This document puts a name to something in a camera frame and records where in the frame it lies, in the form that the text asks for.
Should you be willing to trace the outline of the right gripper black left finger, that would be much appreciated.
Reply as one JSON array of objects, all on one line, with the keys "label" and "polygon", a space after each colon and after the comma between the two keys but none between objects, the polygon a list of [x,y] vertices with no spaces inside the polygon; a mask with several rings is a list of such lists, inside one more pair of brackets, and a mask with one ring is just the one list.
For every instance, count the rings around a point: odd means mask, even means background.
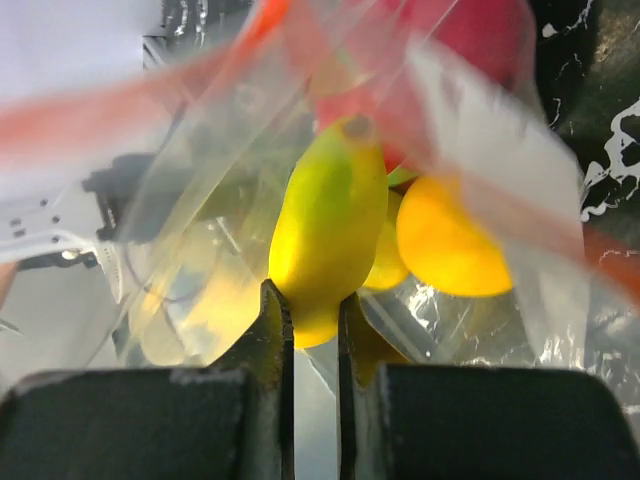
[{"label": "right gripper black left finger", "polygon": [[260,286],[256,319],[211,368],[239,371],[245,380],[229,477],[293,479],[293,326],[286,301],[272,281]]}]

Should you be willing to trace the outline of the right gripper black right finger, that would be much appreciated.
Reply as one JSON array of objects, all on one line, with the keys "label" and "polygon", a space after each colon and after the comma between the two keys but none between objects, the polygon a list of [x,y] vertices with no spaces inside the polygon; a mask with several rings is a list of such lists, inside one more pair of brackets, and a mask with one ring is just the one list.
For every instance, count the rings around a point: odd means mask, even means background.
[{"label": "right gripper black right finger", "polygon": [[355,294],[340,304],[338,327],[338,477],[386,479],[376,373],[384,364],[409,360],[369,323]]}]

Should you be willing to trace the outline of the yellow fake banana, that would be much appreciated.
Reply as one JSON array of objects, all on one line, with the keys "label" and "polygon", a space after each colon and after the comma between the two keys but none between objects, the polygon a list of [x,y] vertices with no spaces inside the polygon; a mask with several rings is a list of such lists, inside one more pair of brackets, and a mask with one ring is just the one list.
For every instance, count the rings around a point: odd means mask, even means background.
[{"label": "yellow fake banana", "polygon": [[288,303],[295,348],[336,336],[341,302],[373,265],[387,197],[382,146],[367,117],[335,121],[297,161],[268,261],[268,277]]}]

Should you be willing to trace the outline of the orange fake fruit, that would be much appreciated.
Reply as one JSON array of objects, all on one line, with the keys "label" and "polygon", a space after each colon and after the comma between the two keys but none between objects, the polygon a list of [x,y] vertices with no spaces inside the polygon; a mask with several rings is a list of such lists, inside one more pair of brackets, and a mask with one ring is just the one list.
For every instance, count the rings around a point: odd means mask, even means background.
[{"label": "orange fake fruit", "polygon": [[482,298],[513,288],[502,250],[467,213],[455,178],[417,178],[401,201],[396,234],[408,270],[438,291]]}]

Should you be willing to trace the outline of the clear zip top bag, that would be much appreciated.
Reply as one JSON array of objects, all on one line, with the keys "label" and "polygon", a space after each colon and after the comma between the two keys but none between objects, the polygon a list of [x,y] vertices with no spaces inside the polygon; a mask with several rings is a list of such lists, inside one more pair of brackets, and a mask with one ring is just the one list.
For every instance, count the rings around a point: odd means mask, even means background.
[{"label": "clear zip top bag", "polygon": [[639,404],[639,262],[586,222],[525,1],[258,1],[122,84],[1,111],[1,262],[83,265],[64,360],[213,364],[272,283],[318,363],[354,298],[418,363]]}]

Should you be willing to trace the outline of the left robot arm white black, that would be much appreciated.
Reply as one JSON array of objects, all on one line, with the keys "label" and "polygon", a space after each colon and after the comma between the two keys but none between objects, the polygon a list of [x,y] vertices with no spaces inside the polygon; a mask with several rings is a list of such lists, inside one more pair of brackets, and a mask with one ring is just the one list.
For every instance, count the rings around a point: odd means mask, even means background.
[{"label": "left robot arm white black", "polygon": [[1,262],[22,270],[98,264],[123,222],[152,153],[116,157],[84,179],[1,202]]}]

